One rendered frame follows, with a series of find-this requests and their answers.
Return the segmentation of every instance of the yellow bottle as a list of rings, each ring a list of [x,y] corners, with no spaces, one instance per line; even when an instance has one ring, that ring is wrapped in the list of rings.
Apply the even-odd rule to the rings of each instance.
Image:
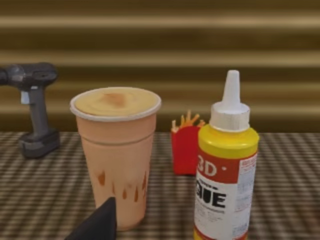
[[[239,72],[230,70],[223,99],[211,107],[198,134],[194,208],[195,240],[246,240],[259,135],[240,101]]]

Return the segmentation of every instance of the red carton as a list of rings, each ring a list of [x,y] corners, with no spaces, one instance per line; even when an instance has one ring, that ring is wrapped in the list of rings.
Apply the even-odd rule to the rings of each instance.
[[[195,175],[198,164],[198,131],[205,125],[203,120],[194,126],[199,114],[191,119],[191,111],[186,118],[181,116],[181,125],[172,121],[171,144],[173,156],[173,171],[176,175]]]

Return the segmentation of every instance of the brown backdrop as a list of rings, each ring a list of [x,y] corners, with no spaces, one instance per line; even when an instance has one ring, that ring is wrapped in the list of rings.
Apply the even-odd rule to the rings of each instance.
[[[70,99],[133,86],[163,98],[158,130],[187,109],[209,119],[228,69],[260,132],[320,132],[320,1],[2,0],[0,65],[48,61],[51,125],[75,131]],[[30,129],[16,89],[0,87],[0,131]]]

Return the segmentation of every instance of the cup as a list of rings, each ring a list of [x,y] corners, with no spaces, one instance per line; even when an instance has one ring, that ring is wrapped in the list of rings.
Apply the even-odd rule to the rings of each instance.
[[[156,113],[160,107],[157,94],[133,87],[94,89],[70,102],[95,206],[115,197],[118,231],[134,228],[145,216]]]

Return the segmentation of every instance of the gray drill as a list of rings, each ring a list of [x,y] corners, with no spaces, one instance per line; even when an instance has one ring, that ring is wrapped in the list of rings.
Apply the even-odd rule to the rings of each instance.
[[[39,158],[60,146],[59,132],[50,128],[45,103],[45,88],[58,77],[50,63],[13,64],[0,68],[0,85],[21,91],[21,103],[30,107],[33,132],[19,139],[19,148],[26,158]]]

